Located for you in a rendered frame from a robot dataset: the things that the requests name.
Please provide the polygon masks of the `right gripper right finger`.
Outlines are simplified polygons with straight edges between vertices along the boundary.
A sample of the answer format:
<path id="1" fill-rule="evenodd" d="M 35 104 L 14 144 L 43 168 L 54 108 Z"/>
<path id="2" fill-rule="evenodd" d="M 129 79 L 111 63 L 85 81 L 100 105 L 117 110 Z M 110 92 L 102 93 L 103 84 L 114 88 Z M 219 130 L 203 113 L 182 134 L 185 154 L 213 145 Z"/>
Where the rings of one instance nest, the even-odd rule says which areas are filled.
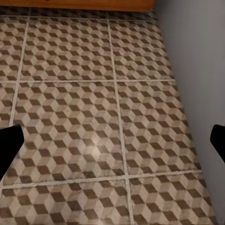
<path id="1" fill-rule="evenodd" d="M 210 142 L 225 162 L 225 126 L 214 125 Z"/>

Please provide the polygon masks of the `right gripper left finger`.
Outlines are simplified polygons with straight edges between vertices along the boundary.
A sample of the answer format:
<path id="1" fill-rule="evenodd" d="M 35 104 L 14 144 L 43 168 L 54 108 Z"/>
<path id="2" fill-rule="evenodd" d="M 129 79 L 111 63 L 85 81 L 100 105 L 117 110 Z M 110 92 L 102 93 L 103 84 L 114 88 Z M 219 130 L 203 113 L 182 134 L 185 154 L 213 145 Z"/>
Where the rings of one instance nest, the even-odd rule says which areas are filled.
<path id="1" fill-rule="evenodd" d="M 0 130 L 0 181 L 24 143 L 21 125 Z"/>

